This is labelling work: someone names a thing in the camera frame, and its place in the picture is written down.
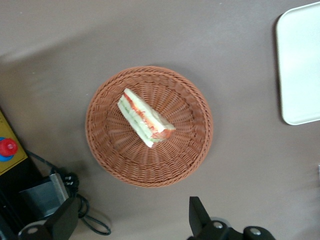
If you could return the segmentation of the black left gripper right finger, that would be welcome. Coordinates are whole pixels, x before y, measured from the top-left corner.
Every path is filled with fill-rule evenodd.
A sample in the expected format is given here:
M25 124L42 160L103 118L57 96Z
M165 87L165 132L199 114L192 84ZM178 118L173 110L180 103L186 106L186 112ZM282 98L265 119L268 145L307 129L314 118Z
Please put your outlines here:
M243 240L243 234L234 230L226 220L211 218L198 196L189 197L189 240Z

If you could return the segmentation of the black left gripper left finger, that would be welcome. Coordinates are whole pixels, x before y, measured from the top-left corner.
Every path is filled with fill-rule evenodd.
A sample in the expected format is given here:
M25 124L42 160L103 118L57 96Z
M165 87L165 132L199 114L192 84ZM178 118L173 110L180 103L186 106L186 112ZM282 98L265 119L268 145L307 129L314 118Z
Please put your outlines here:
M48 219L25 226L19 240L68 240L78 224L78 203L68 198Z

